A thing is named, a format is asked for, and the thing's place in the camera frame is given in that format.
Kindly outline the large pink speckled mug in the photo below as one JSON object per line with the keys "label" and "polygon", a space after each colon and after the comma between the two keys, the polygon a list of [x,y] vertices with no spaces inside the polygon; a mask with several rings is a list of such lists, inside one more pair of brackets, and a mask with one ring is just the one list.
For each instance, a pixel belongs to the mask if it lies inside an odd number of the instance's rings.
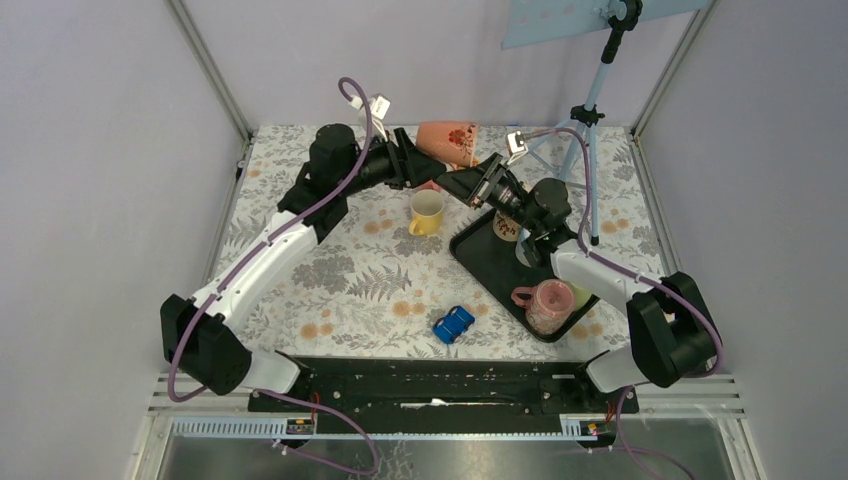
{"label": "large pink speckled mug", "polygon": [[576,304],[572,288],[558,279],[545,280],[534,287],[517,287],[511,300],[524,310],[530,330],[540,335],[560,329]]}

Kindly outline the black plastic tray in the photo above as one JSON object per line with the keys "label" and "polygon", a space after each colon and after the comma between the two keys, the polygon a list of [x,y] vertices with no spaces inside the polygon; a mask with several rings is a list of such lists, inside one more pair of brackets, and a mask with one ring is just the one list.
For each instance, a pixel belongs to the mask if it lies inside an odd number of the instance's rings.
{"label": "black plastic tray", "polygon": [[515,242],[500,239],[494,232],[496,216],[490,210],[472,221],[449,242],[451,255],[537,340],[552,343],[562,338],[598,302],[589,295],[576,303],[571,315],[552,333],[540,333],[526,318],[525,309],[518,306],[511,294],[518,287],[534,287],[554,278],[550,266],[527,267],[515,255]]}

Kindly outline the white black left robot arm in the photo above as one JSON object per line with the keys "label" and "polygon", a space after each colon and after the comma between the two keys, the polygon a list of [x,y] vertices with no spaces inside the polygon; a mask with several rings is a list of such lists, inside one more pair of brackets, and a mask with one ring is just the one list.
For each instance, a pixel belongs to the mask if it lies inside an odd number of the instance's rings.
{"label": "white black left robot arm", "polygon": [[249,349],[238,339],[238,331],[266,293],[343,220],[348,197],[378,185],[417,188],[446,170],[402,128],[387,138],[367,134],[363,145],[347,125],[319,128],[294,185],[249,246],[192,296],[173,294],[163,302],[160,319],[164,358],[170,365],[170,399],[190,398],[176,392],[174,377],[183,372],[201,391],[223,396],[238,387],[270,390],[285,410],[304,407],[311,387],[299,377],[299,365],[284,354]]}

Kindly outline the terracotta floral mug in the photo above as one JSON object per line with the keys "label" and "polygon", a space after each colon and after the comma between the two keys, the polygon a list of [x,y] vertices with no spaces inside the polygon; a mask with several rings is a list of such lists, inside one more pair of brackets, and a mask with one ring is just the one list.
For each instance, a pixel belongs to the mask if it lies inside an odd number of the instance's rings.
{"label": "terracotta floral mug", "polygon": [[416,146],[454,169],[478,164],[475,146],[479,125],[466,121],[427,121],[418,126]]}

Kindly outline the beige patterned tall mug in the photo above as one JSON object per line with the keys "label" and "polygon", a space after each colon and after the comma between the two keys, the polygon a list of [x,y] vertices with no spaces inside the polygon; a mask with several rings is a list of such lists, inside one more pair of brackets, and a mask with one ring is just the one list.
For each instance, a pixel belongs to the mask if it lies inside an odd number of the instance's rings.
{"label": "beige patterned tall mug", "polygon": [[523,227],[501,211],[496,211],[492,222],[495,235],[506,242],[517,242]]}

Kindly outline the floral patterned table mat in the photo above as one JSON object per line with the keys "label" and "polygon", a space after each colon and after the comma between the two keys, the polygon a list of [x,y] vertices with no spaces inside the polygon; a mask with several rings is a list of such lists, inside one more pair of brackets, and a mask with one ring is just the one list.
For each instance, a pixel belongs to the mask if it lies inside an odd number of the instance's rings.
{"label": "floral patterned table mat", "polygon": [[[318,126],[266,125],[256,132],[222,241],[215,276],[235,263],[293,185]],[[665,274],[629,135],[597,130],[600,246],[619,263]],[[410,190],[378,186],[353,196],[325,241],[284,273],[248,316],[248,347],[290,355],[582,361],[628,340],[626,318],[598,302],[552,343],[533,337],[449,252],[478,218],[446,198],[440,231],[408,233]],[[450,307],[476,319],[452,345],[432,325]]]}

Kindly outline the light blue tripod stand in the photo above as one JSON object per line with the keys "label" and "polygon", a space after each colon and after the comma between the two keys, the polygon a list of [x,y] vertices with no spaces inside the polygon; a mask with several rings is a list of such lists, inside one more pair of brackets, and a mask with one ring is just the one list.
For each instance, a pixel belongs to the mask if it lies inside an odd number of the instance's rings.
{"label": "light blue tripod stand", "polygon": [[[600,16],[602,20],[605,20],[606,25],[610,27],[610,33],[602,50],[600,64],[596,71],[586,101],[582,105],[572,107],[569,112],[569,119],[562,120],[556,125],[558,128],[572,127],[584,140],[588,140],[587,152],[589,154],[589,167],[584,167],[584,173],[589,174],[590,181],[593,182],[593,184],[597,180],[597,124],[601,119],[605,118],[605,115],[597,110],[597,100],[611,65],[617,56],[625,33],[632,31],[636,27],[641,17],[642,10],[643,1],[639,0],[606,1],[604,8],[601,9]],[[546,161],[542,160],[542,158],[535,153],[535,149],[540,147],[546,141],[547,137],[541,137],[534,140],[535,143],[531,144],[529,150],[531,156],[551,169],[553,167],[548,165]],[[567,175],[570,173],[573,161],[575,160],[575,155],[579,150],[577,143],[572,143],[573,144],[568,147],[563,162],[557,172],[557,178],[563,181],[567,179]],[[587,195],[587,206],[589,207],[591,223],[590,243],[592,246],[598,246],[600,243],[600,226],[597,212],[599,206],[598,203],[596,190],[593,190],[592,193]]]}

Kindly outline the light blue mug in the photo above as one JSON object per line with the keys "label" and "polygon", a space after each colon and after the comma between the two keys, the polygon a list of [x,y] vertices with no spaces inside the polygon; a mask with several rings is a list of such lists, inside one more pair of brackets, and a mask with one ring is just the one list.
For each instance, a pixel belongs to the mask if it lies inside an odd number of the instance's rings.
{"label": "light blue mug", "polygon": [[523,240],[516,243],[515,255],[519,263],[528,268],[537,266],[537,260],[534,257],[533,248]]}

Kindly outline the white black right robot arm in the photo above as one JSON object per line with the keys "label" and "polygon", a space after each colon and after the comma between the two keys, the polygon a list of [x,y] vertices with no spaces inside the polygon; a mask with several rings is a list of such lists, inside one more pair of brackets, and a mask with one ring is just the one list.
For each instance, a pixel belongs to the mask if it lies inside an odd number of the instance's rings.
{"label": "white black right robot arm", "polygon": [[486,203],[519,223],[529,233],[520,246],[530,265],[550,267],[556,278],[626,315],[629,344],[588,361],[586,377],[573,386],[583,410],[601,410],[620,388],[669,387],[698,376],[709,360],[722,364],[723,342],[694,279],[683,272],[654,278],[588,245],[581,231],[565,223],[571,207],[563,181],[543,178],[525,190],[506,159],[494,154],[477,167],[443,173],[435,182],[470,207]]}

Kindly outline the light blue perforated board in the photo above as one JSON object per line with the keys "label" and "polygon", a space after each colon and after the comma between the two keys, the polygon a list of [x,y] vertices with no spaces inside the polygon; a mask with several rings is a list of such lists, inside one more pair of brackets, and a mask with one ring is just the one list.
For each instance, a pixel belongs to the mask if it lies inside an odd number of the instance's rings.
{"label": "light blue perforated board", "polygon": [[510,3],[504,50],[701,10],[706,0],[519,0]]}

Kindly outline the yellow ceramic mug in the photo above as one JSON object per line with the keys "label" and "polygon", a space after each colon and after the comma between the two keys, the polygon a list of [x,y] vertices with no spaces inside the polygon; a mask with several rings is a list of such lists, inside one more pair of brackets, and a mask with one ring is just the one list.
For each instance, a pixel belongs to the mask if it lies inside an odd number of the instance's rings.
{"label": "yellow ceramic mug", "polygon": [[433,235],[442,225],[445,197],[435,190],[416,192],[410,200],[411,222],[408,231],[414,236]]}

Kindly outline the pink ceramic mug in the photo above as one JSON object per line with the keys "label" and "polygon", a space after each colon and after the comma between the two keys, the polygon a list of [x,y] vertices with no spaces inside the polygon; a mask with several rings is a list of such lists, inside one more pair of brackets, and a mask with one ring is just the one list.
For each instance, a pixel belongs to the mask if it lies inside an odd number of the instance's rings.
{"label": "pink ceramic mug", "polygon": [[428,181],[428,182],[425,182],[424,184],[422,184],[421,186],[417,187],[416,190],[417,191],[432,190],[432,191],[436,191],[436,192],[441,192],[442,188],[439,185],[437,185],[434,181]]}

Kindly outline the blue toy car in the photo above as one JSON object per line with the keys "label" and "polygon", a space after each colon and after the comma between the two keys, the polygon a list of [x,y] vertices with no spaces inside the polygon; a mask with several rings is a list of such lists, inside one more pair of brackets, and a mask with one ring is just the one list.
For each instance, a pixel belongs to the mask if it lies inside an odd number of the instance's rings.
{"label": "blue toy car", "polygon": [[434,335],[445,344],[453,344],[475,323],[475,317],[464,307],[454,306],[433,325]]}

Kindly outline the light green mug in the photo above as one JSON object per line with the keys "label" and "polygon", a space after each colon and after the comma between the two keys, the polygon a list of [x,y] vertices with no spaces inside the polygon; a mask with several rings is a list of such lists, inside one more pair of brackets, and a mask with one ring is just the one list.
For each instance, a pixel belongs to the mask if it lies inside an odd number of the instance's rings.
{"label": "light green mug", "polygon": [[568,285],[569,285],[569,287],[570,287],[570,289],[573,293],[573,297],[574,297],[573,310],[578,311],[578,310],[582,309],[588,303],[588,301],[592,297],[592,293],[589,290],[577,285],[574,282],[568,282]]}

